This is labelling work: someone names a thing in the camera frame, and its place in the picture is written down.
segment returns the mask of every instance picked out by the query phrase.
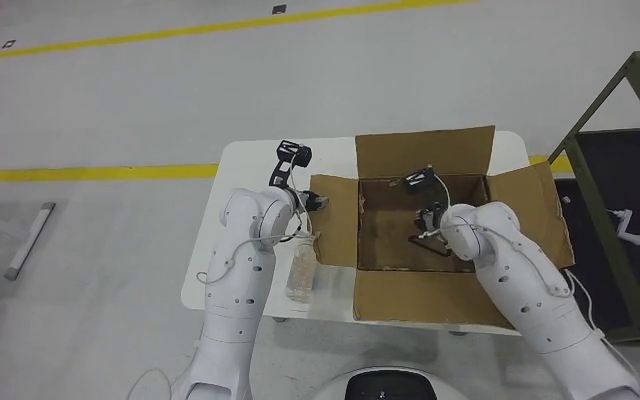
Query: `box flap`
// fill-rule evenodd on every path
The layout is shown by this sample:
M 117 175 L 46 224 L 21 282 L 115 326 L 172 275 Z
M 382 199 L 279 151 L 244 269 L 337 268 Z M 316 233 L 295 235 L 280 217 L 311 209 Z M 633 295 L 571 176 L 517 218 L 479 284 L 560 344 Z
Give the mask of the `box flap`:
M 361 271 L 354 317 L 365 321 L 493 325 L 512 329 L 475 274 Z
M 310 213 L 318 261 L 326 265 L 355 267 L 358 262 L 358 180 L 313 175 L 311 190 L 328 196 L 324 209 Z
M 494 126 L 356 136 L 361 179 L 400 177 L 428 164 L 439 174 L 485 174 Z
M 515 211 L 520 220 L 520 231 L 536 242 L 558 268 L 575 264 L 569 231 L 548 163 L 489 176 L 487 181 L 491 199 L 501 201 Z

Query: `yellow floor line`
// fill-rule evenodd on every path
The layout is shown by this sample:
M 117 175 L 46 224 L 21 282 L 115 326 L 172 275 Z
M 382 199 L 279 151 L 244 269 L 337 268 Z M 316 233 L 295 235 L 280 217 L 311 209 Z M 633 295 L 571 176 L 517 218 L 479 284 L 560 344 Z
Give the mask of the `yellow floor line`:
M 531 164 L 547 161 L 546 156 L 529 157 Z M 554 173 L 571 173 L 566 156 L 560 156 L 551 166 Z M 218 172 L 217 164 L 158 165 L 151 167 L 88 167 L 61 169 L 0 170 L 0 182 L 64 182 L 64 181 L 143 181 L 211 179 Z
M 300 14 L 280 14 L 264 18 L 256 18 L 245 21 L 223 22 L 218 24 L 191 26 L 186 28 L 169 29 L 157 32 L 138 33 L 133 35 L 114 36 L 101 39 L 89 39 L 79 42 L 57 43 L 44 46 L 36 46 L 25 49 L 0 51 L 0 58 L 12 58 L 41 53 L 54 53 L 59 51 L 77 50 L 86 47 L 113 46 L 117 44 L 142 42 L 148 40 L 168 39 L 176 36 L 203 35 L 215 32 L 226 32 L 240 29 L 259 28 L 274 25 L 294 24 L 320 19 L 348 17 L 389 11 L 405 10 L 410 8 L 435 7 L 472 3 L 479 0 L 400 0 L 386 4 L 368 4 L 362 6 L 337 8 L 333 10 L 311 11 Z

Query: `cable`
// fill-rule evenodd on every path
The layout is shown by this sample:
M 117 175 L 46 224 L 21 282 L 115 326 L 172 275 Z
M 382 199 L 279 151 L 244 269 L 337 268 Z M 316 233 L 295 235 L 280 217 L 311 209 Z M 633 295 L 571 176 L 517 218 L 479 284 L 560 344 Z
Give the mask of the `cable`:
M 580 289 L 582 290 L 585 297 L 587 298 L 587 319 L 589 321 L 589 325 L 591 326 L 591 329 L 593 329 L 600 336 L 600 340 L 602 340 L 602 342 L 604 342 L 605 346 L 609 348 L 609 350 L 614 354 L 614 356 L 627 367 L 629 372 L 631 372 L 634 378 L 636 378 L 636 380 L 638 381 L 638 385 L 640 385 L 640 375 L 638 375 L 638 371 L 635 369 L 633 364 L 631 364 L 631 362 L 629 362 L 629 360 L 624 355 L 622 355 L 620 350 L 616 349 L 611 344 L 611 342 L 607 340 L 602 330 L 600 330 L 600 328 L 598 328 L 595 322 L 593 321 L 593 300 L 591 299 L 591 295 L 589 294 L 589 291 L 582 284 L 582 282 L 580 282 L 580 279 L 578 279 L 578 277 L 573 274 L 573 272 L 569 270 L 565 270 L 565 272 L 569 277 L 570 281 L 577 283 L 578 286 L 580 286 Z
M 449 195 L 449 188 L 444 184 L 444 181 L 440 178 L 440 176 L 438 176 L 438 174 L 434 173 L 433 176 L 435 176 L 438 182 L 440 182 L 440 184 L 444 188 L 445 193 L 447 194 L 447 210 L 445 211 L 445 213 L 448 212 L 449 216 L 451 216 L 451 196 Z
M 210 285 L 212 283 L 216 283 L 221 281 L 231 270 L 231 268 L 233 268 L 235 266 L 235 256 L 236 253 L 238 252 L 238 249 L 240 248 L 240 246 L 242 246 L 243 244 L 249 243 L 249 242 L 261 242 L 263 240 L 270 240 L 270 239 L 282 239 L 282 238 L 309 238 L 312 235 L 307 234 L 306 232 L 303 235 L 299 235 L 299 234 L 293 234 L 293 235 L 275 235 L 275 236 L 265 236 L 265 237 L 261 237 L 261 238 L 253 238 L 253 239 L 247 239 L 243 242 L 240 242 L 235 249 L 233 249 L 233 253 L 231 253 L 231 257 L 229 257 L 228 259 L 225 260 L 224 262 L 224 266 L 226 267 L 225 271 L 222 273 L 222 275 L 220 275 L 219 277 L 217 277 L 216 279 L 212 279 L 210 281 L 207 280 L 203 280 L 202 278 L 200 278 L 200 275 L 207 275 L 206 272 L 204 271 L 200 271 L 196 273 L 196 279 L 198 280 L 198 282 L 204 284 L 204 285 Z
M 150 368 L 150 369 L 146 370 L 142 375 L 140 375 L 140 377 L 134 382 L 134 384 L 131 386 L 131 389 L 129 389 L 129 393 L 127 393 L 126 400 L 130 400 L 131 399 L 131 395 L 133 394 L 133 391 L 136 389 L 136 387 L 138 386 L 140 381 L 145 376 L 147 376 L 148 374 L 150 374 L 152 372 L 158 372 L 160 375 L 162 375 L 162 377 L 164 378 L 165 382 L 167 383 L 167 391 L 169 392 L 169 400 L 171 400 L 173 398 L 173 395 L 171 394 L 171 381 L 169 380 L 169 377 L 167 376 L 167 374 L 163 370 L 161 370 L 160 368 Z
M 454 225 L 447 225 L 444 227 L 440 227 L 439 229 L 433 231 L 430 233 L 430 236 L 433 236 L 439 232 L 442 232 L 443 229 L 449 229 L 449 228 L 456 228 L 456 227 L 470 227 L 470 228 L 475 228 L 475 229 L 482 229 L 484 231 L 489 231 L 491 233 L 493 233 L 494 235 L 498 236 L 499 238 L 506 240 L 509 244 L 511 244 L 511 246 L 513 247 L 514 245 L 514 241 L 509 239 L 508 237 L 506 237 L 505 235 L 503 235 L 502 233 L 496 231 L 495 229 L 491 229 L 491 228 L 487 228 L 486 226 L 482 226 L 482 225 L 477 225 L 477 224 L 454 224 Z M 533 267 L 533 270 L 536 271 L 536 274 L 538 274 L 538 277 L 540 278 L 540 281 L 542 281 L 542 283 L 545 286 L 545 289 L 547 290 L 547 293 L 549 293 L 551 296 L 554 297 L 560 297 L 560 298 L 568 298 L 573 296 L 573 292 L 569 291 L 569 293 L 567 294 L 559 294 L 555 291 L 553 291 L 551 289 L 551 285 L 549 285 L 547 283 L 547 281 L 544 279 L 544 276 L 542 276 L 542 273 L 540 273 L 540 271 L 538 270 L 538 268 L 536 267 L 536 264 L 533 262 L 533 260 L 531 258 L 529 258 L 526 254 L 520 252 L 520 254 L 522 254 L 522 256 L 529 262 L 529 264 L 531 264 L 531 266 Z
M 589 325 L 591 325 L 591 329 L 593 329 L 594 331 L 597 330 L 598 327 L 596 326 L 596 323 L 593 322 L 593 300 L 591 300 L 589 291 L 587 291 L 587 288 L 584 287 L 582 282 L 580 282 L 578 277 L 576 277 L 573 272 L 569 270 L 565 270 L 564 272 L 567 274 L 570 281 L 577 283 L 578 286 L 580 286 L 580 289 L 582 289 L 582 293 L 584 293 L 585 297 L 587 298 L 587 318 L 589 320 Z
M 309 236 L 311 236 L 313 234 L 313 224 L 311 223 L 311 218 L 309 217 L 309 212 L 307 211 L 307 208 L 304 206 L 304 203 L 302 202 L 302 199 L 300 198 L 300 195 L 298 194 L 298 188 L 296 187 L 296 181 L 295 179 L 293 179 L 293 161 L 296 159 L 297 154 L 294 154 L 293 157 L 291 158 L 291 163 L 289 164 L 289 178 L 291 178 L 291 186 L 293 186 L 293 191 L 296 194 L 296 197 L 298 198 L 298 202 L 300 203 L 300 206 L 302 207 L 302 210 L 305 212 L 305 214 L 307 214 L 307 222 L 309 222 Z M 302 219 L 300 218 L 300 213 L 298 212 L 298 210 L 295 210 L 296 215 L 298 216 L 298 219 L 300 220 L 300 224 L 302 224 Z

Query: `open cardboard box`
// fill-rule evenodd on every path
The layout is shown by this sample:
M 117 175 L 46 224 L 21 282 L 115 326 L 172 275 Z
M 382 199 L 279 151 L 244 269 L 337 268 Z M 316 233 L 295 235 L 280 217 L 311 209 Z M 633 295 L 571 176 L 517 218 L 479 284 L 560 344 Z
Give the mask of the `open cardboard box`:
M 410 196 L 396 183 L 428 164 L 449 187 L 452 204 L 506 203 L 518 215 L 522 233 L 556 266 L 573 265 L 549 165 L 487 176 L 494 131 L 488 126 L 356 136 L 359 179 L 311 177 L 311 190 L 329 196 L 327 208 L 311 214 L 320 232 L 318 260 L 357 268 L 355 319 L 510 327 L 472 264 L 408 242 L 419 233 L 415 211 L 427 206 L 427 198 Z

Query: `white table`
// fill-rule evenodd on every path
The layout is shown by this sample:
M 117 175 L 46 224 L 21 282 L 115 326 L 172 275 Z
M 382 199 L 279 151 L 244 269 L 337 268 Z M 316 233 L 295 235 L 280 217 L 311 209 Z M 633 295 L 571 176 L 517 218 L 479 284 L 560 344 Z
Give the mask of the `white table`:
M 299 190 L 308 189 L 310 177 L 315 174 L 358 177 L 353 137 L 292 141 L 303 143 L 313 151 L 313 158 L 307 168 L 298 167 L 293 170 Z M 204 310 L 204 285 L 196 280 L 196 273 L 207 271 L 213 246 L 224 229 L 218 219 L 220 207 L 227 201 L 234 188 L 241 187 L 259 192 L 267 187 L 271 172 L 278 161 L 276 148 L 279 143 L 280 140 L 242 141 L 233 142 L 224 149 L 182 285 L 182 303 L 185 307 Z M 488 175 L 497 175 L 528 165 L 529 159 L 522 138 L 513 132 L 496 132 Z M 297 220 L 292 219 L 287 232 L 293 232 L 296 226 Z M 275 247 L 277 263 L 271 293 L 264 310 L 265 316 L 419 326 L 460 332 L 517 334 L 511 330 L 484 325 L 356 321 L 353 319 L 354 268 L 319 268 L 316 272 L 318 285 L 314 286 L 310 304 L 294 302 L 285 295 L 285 286 L 295 246 L 296 241 L 292 240 Z

